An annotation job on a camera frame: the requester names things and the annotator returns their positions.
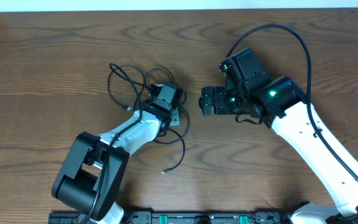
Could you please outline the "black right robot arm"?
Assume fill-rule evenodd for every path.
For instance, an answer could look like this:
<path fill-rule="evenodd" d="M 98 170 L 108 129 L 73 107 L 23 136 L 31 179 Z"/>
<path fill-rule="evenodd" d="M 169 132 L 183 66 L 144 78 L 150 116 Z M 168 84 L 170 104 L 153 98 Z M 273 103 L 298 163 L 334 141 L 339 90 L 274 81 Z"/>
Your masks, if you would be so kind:
<path fill-rule="evenodd" d="M 201 90 L 205 116 L 249 115 L 288 142 L 317 175 L 334 206 L 302 202 L 282 215 L 282 223 L 358 223 L 358 162 L 322 122 L 306 94 L 289 77 L 272 80 L 255 53 L 245 49 L 219 64 L 224 86 Z"/>

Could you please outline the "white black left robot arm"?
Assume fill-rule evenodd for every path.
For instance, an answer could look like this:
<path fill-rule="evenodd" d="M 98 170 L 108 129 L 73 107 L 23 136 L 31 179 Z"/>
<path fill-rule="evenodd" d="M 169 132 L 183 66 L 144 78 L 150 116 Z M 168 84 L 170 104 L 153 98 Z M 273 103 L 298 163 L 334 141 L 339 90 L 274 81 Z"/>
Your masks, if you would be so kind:
<path fill-rule="evenodd" d="M 52 196 L 85 215 L 84 223 L 120 223 L 116 203 L 129 157 L 166 131 L 183 89 L 171 83 L 150 86 L 150 99 L 115 129 L 79 134 L 52 185 Z"/>

